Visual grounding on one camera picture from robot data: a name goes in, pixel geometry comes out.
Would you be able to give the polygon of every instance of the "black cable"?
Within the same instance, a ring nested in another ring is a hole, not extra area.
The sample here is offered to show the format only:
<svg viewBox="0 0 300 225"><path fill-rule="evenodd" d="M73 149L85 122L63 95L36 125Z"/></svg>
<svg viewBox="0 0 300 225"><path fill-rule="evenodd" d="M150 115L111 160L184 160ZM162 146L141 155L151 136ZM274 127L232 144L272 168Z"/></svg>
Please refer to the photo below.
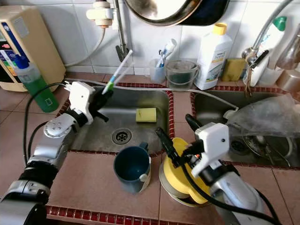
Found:
<svg viewBox="0 0 300 225"><path fill-rule="evenodd" d="M26 152L26 138L27 138L27 120L28 120L28 111L29 111L29 106L31 104L31 102L33 101L33 99L38 96L42 91L46 90L47 88L50 88L52 86L56 86L56 85L62 85L62 86L66 86L63 83L51 83L47 86L45 86L44 88L38 90L34 95L31 96L31 98L29 99L29 101L27 102L26 108L25 108L25 118L24 118L24 132L23 132L23 158L24 158L24 162L25 162L25 166L27 165L27 152Z"/></svg>
<svg viewBox="0 0 300 225"><path fill-rule="evenodd" d="M204 197L207 201L211 202L212 204L225 209L225 210L229 210L229 211L233 211L233 212L237 212L237 213L242 213L242 214L246 214L246 215L250 215L253 217L257 217L263 220L266 220L274 225L282 225L278 220L269 217L268 215L265 215L263 213L254 211L254 210L247 210L247 209L243 209L243 208L239 208L236 206L232 206L232 205L228 205L225 204L223 202L218 201L217 199L211 197L210 195L208 195L207 193L205 193L195 182L194 180L190 177L190 175L188 174L187 168L185 166L185 160L184 160L184 154L182 154L181 159L180 159L180 165L181 168L183 170L184 175L186 176L188 182L192 185L192 187L202 196Z"/></svg>
<svg viewBox="0 0 300 225"><path fill-rule="evenodd" d="M271 204L271 203L269 202L269 200L267 199L267 197L264 196L263 193L261 193L259 190L256 189L256 191L258 192L259 196L263 199L263 201L264 201L264 202L266 203L266 205L268 206L268 208L269 208L269 210L270 210L270 212L271 212L273 218L274 218L275 220L279 221L279 218L278 218L278 216L277 216L277 214L276 214L276 212L275 212L275 210L274 210L272 204Z"/></svg>
<svg viewBox="0 0 300 225"><path fill-rule="evenodd" d="M32 132L31 134L31 137L29 139L29 143L28 143L28 149L27 149L27 157L28 157L28 160L29 158L31 157L31 146L32 146L32 142L33 142L33 138L34 138L34 135L36 135L36 132L41 128L43 127L48 121L44 122L44 123L41 123L40 125L38 125L34 131Z"/></svg>

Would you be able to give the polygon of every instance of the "stainless steel sink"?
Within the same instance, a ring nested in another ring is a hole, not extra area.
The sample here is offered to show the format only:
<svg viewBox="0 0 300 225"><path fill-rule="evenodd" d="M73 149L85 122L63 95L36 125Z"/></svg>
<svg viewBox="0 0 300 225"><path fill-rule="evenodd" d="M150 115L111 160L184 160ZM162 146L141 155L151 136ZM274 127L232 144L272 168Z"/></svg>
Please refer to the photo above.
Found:
<svg viewBox="0 0 300 225"><path fill-rule="evenodd" d="M156 123L137 123L137 108L157 110ZM169 98L164 91L138 91L115 89L114 94L100 113L107 116L105 123L95 118L91 125L83 127L72 149L86 151L119 152L123 148L147 142L149 153L161 151L162 146L155 134L161 127L168 133Z"/></svg>
<svg viewBox="0 0 300 225"><path fill-rule="evenodd" d="M262 100L264 98L278 96L276 93L254 92L252 97L245 98L244 92L241 91L208 91L208 93L218 96L239 108L242 108L250 103ZM195 96L195 111L196 118L203 124L209 122L226 123L227 120L223 118L223 114L232 109L230 106L217 101L211 97L197 94ZM268 137L271 147L287 148L287 140L285 138L271 138ZM257 165L271 165L268 159L258 157L245 145L242 138L231 138L229 153L223 158L225 161L243 162ZM286 157L291 166L300 166L300 156L298 146L300 146L299 139L292 139L292 152ZM287 166L285 162L276 162L276 165Z"/></svg>

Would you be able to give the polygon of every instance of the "faucet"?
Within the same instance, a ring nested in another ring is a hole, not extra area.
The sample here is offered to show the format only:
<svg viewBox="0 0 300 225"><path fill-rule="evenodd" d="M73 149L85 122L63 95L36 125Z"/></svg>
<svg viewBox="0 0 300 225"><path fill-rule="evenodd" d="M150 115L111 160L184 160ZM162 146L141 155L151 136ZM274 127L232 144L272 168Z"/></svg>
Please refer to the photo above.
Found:
<svg viewBox="0 0 300 225"><path fill-rule="evenodd" d="M116 16L118 20L118 33L119 33L119 38L120 38L120 46L116 46L117 54L119 57L119 60L122 62L124 58L128 54L128 49L125 44L125 39L124 39L124 32L123 32L123 27L122 27L122 21L121 21L121 15L120 15L120 8L119 8L119 2L118 0L113 0L114 8L116 10Z"/></svg>
<svg viewBox="0 0 300 225"><path fill-rule="evenodd" d="M254 44L252 45L252 47L247 48L243 51L242 53L242 58L245 59L245 61L247 62L247 64L249 66L253 65L254 62L257 60L257 51L259 48L259 45L263 39L263 37L265 36L266 32L268 31L270 25L272 24L273 20L278 16L278 14L291 2L292 0L284 0L283 2L281 2L279 4L279 6L275 9L275 11L270 15L270 17L268 18L267 22L264 24L264 26L262 27L261 32L259 33L259 35L257 36Z"/></svg>

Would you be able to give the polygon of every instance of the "white hose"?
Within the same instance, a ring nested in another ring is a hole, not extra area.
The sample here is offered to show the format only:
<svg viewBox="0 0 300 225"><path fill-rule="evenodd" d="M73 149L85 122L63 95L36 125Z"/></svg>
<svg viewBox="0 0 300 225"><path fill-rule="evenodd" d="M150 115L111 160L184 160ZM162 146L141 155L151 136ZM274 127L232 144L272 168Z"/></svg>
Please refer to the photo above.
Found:
<svg viewBox="0 0 300 225"><path fill-rule="evenodd" d="M96 43L95 47L93 48L93 50L88 53L87 56L85 56L83 59L81 60L78 60L78 61L73 61L73 62L70 62L70 63L67 63L65 64L65 67L70 67L70 66L73 66L73 65L76 65L82 61L85 61L88 57L90 57L97 49L98 47L101 45L102 41L103 41L103 38L104 38L104 34L105 34L105 28L102 28L102 36L101 38L98 40L98 42Z"/></svg>
<svg viewBox="0 0 300 225"><path fill-rule="evenodd" d="M86 82L86 83L93 83L93 84L98 84L98 85L101 85L101 86L106 86L106 83L102 83L102 82L97 82L97 81L91 81L91 80L85 80L85 79L74 79L74 78L66 78L65 79L66 81L81 81L81 82ZM122 87L122 86L114 86L114 88L117 88L117 89L124 89L124 90L163 90L163 91L166 91L166 90L170 90L170 91L173 91L172 89L170 88L132 88L132 87ZM211 97L211 98L214 98L220 102L223 102L225 103L226 105L229 105L231 106L232 108L235 108L236 110L238 110L239 108L234 105L234 104L231 104L230 102L227 102L226 100L224 99L221 99L215 95L212 95L210 93L207 93L205 91L202 91L202 90L194 90L194 89L189 89L187 90L187 92L193 92L193 93L199 93L199 94L202 94L202 95L206 95L208 97Z"/></svg>

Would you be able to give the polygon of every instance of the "sponge scrubber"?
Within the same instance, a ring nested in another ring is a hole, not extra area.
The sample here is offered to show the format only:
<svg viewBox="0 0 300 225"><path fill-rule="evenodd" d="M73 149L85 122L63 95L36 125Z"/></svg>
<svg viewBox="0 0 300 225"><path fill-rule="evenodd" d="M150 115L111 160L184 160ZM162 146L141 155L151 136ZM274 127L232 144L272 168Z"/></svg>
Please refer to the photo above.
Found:
<svg viewBox="0 0 300 225"><path fill-rule="evenodd" d="M156 108L137 109L136 110L135 121L136 122L155 123L157 121Z"/></svg>

